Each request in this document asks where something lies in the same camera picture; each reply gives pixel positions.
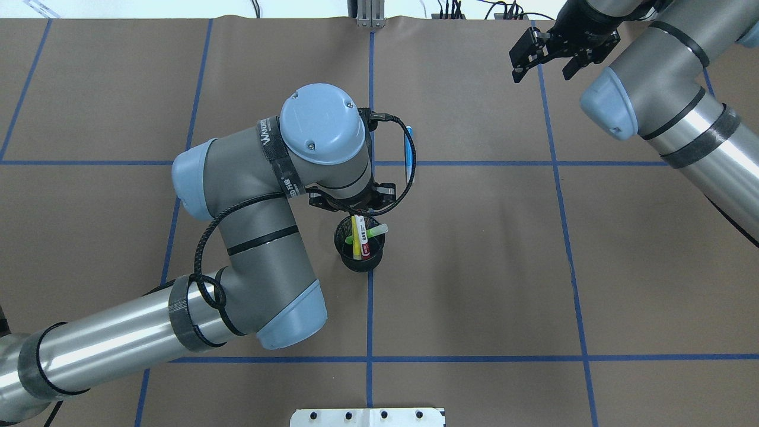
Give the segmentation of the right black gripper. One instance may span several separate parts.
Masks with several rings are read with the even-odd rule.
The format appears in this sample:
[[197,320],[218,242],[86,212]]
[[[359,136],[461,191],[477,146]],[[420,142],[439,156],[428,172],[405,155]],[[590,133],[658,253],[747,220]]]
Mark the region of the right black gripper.
[[[589,1],[567,1],[552,27],[552,52],[569,58],[562,68],[565,81],[571,80],[590,64],[600,64],[618,44],[613,33],[623,22],[621,16],[597,10]],[[512,78],[519,84],[531,68],[545,64],[550,57],[547,45],[551,33],[529,27],[509,51]]]

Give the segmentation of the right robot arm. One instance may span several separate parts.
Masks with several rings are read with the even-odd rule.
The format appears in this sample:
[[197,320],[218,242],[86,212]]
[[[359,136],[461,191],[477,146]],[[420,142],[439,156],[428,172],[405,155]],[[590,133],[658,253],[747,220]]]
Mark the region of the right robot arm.
[[613,138],[647,141],[757,245],[757,135],[695,81],[729,46],[757,47],[756,1],[567,1],[549,30],[529,27],[510,49],[512,77],[567,58],[569,80],[650,10],[654,20],[583,92],[581,109]]

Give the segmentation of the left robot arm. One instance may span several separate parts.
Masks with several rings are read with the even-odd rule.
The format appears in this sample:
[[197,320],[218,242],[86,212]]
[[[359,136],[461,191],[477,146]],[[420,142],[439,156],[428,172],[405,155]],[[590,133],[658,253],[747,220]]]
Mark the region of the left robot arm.
[[[238,337],[280,349],[327,319],[320,281],[288,202],[368,206],[369,109],[331,84],[303,86],[278,114],[163,162],[2,163],[2,299],[40,329],[2,321],[2,425],[16,425],[93,387],[156,364],[212,351]],[[89,224],[151,221],[149,179],[170,173],[176,209],[209,226],[193,269],[106,308],[106,292],[143,286],[133,253]]]

